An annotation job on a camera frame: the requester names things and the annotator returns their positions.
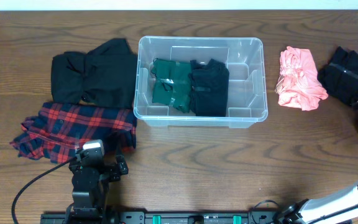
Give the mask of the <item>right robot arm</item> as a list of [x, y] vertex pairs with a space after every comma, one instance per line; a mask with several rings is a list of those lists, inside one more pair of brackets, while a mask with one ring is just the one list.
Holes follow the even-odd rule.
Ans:
[[[358, 99], [351, 103], [358, 115]], [[336, 193], [305, 199], [277, 214], [274, 223], [345, 223], [358, 218], [358, 181]]]

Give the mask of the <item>black shirt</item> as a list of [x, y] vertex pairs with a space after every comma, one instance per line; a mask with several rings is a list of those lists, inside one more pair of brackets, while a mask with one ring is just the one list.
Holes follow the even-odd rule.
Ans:
[[229, 70], [223, 62], [211, 59], [206, 65], [190, 62], [191, 104], [196, 116], [225, 117]]

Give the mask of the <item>red plaid flannel shirt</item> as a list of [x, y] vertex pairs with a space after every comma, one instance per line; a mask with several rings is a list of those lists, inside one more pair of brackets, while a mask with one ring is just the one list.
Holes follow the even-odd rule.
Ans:
[[22, 123], [22, 134], [10, 145], [19, 157], [63, 163], [92, 140], [118, 143], [122, 151], [136, 148], [137, 118], [130, 109], [46, 102], [37, 116]]

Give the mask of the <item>large black garment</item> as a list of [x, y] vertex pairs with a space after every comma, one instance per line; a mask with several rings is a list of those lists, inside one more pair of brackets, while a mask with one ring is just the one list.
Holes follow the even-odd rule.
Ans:
[[51, 67], [53, 101], [131, 109], [137, 59], [126, 39], [111, 39], [87, 53], [56, 55]]

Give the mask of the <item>pink garment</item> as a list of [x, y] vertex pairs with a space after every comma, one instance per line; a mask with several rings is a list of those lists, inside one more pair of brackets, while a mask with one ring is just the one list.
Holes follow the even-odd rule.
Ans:
[[328, 98], [317, 76], [311, 51], [288, 46], [280, 52], [280, 73], [275, 87], [278, 104], [303, 111], [317, 109], [319, 102]]

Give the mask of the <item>black taped garment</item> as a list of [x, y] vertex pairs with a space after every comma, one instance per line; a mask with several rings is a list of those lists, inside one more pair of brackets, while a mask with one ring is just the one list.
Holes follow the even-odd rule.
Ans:
[[317, 78], [330, 96], [350, 105], [358, 98], [358, 53], [338, 47]]

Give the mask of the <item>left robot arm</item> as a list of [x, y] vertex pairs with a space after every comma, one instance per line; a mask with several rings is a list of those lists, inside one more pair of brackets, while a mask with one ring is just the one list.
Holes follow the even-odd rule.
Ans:
[[80, 149], [70, 162], [73, 173], [73, 209], [75, 218], [101, 220], [106, 213], [109, 184], [117, 182], [129, 169], [120, 149], [114, 152], [115, 163], [106, 165], [100, 149]]

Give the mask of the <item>dark green garment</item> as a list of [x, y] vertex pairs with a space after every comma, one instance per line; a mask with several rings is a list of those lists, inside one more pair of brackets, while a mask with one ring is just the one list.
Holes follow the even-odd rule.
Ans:
[[190, 112], [191, 65], [155, 58], [151, 74], [155, 78], [152, 102], [172, 106], [182, 113]]

